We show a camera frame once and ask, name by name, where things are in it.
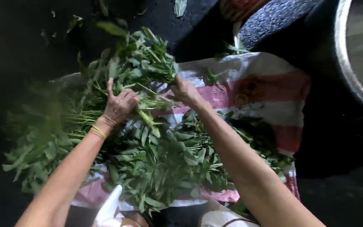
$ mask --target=gold bracelet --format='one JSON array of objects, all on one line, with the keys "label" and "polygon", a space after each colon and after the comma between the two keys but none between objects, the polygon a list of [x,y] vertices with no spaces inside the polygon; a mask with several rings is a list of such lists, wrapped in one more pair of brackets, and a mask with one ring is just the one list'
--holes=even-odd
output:
[{"label": "gold bracelet", "polygon": [[95,135],[99,136],[99,137],[102,137],[102,139],[106,139],[106,137],[105,137],[105,135],[104,135],[104,134],[102,134],[101,132],[97,131],[97,130],[96,130],[96,129],[94,129],[94,128],[91,128],[89,131],[90,131],[91,133],[93,133],[93,134],[95,134]]},{"label": "gold bracelet", "polygon": [[100,134],[102,134],[102,136],[103,136],[104,138],[107,138],[106,134],[105,134],[102,130],[98,129],[98,127],[96,127],[96,126],[92,125],[92,128],[93,128],[94,130],[96,130],[96,131],[100,132]]}]

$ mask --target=wrist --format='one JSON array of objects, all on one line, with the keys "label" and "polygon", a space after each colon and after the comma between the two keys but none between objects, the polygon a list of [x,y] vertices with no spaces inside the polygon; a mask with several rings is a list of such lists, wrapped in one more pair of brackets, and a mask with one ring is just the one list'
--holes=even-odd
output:
[{"label": "wrist", "polygon": [[198,100],[194,103],[191,107],[195,112],[199,113],[208,108],[212,109],[212,106],[209,102],[205,101],[204,99]]},{"label": "wrist", "polygon": [[96,120],[95,122],[95,126],[100,129],[104,134],[106,134],[106,136],[109,136],[109,134],[111,133],[113,127],[115,123],[108,121],[106,116],[100,116],[98,118],[98,120]]}]

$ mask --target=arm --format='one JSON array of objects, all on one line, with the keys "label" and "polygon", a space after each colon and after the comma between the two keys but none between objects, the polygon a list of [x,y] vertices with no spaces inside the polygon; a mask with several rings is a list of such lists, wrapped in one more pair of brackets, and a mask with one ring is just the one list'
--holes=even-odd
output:
[{"label": "arm", "polygon": [[[107,83],[108,100],[95,126],[109,135],[114,125],[126,119],[139,97],[126,89],[113,95],[113,80]],[[68,210],[104,140],[90,131],[56,168],[40,192],[22,214],[16,226],[64,226]]]},{"label": "arm", "polygon": [[224,167],[232,178],[246,207],[261,226],[324,226],[297,200],[275,172],[222,119],[194,85],[176,78],[175,97],[195,110],[214,141]]}]

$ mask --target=metal basin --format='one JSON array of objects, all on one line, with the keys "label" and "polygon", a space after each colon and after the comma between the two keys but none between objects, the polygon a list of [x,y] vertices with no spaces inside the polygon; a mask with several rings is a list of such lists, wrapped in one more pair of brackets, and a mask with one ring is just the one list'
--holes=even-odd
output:
[{"label": "metal basin", "polygon": [[342,75],[363,103],[363,0],[340,0],[334,30]]}]

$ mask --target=vegetable bunch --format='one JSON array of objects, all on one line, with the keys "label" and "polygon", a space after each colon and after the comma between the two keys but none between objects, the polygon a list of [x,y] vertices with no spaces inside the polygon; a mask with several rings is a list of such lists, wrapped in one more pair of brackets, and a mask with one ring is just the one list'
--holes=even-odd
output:
[{"label": "vegetable bunch", "polygon": [[[160,96],[167,90],[160,88],[174,83],[178,71],[174,57],[166,53],[167,41],[144,27],[129,34],[110,22],[97,26],[121,37],[116,51],[105,49],[100,59],[88,66],[84,66],[79,54],[85,82],[82,85],[64,87],[57,81],[30,87],[33,95],[27,97],[32,99],[8,115],[6,132],[13,149],[6,153],[10,164],[3,165],[3,169],[16,169],[14,181],[23,180],[23,191],[37,193],[103,114],[106,82],[113,78],[114,95],[132,88],[141,102],[134,118],[106,139],[93,164],[108,166],[110,178],[103,184],[108,191],[121,184],[122,197],[143,212],[164,208],[183,195],[197,197],[200,188],[234,188],[195,112],[187,112],[175,128],[151,114],[154,109],[167,109],[174,104]],[[260,119],[244,120],[264,126]],[[292,163],[292,159],[277,152],[267,136],[255,130],[250,134],[234,129],[276,173]],[[89,173],[94,175],[99,168],[92,166]]]}]

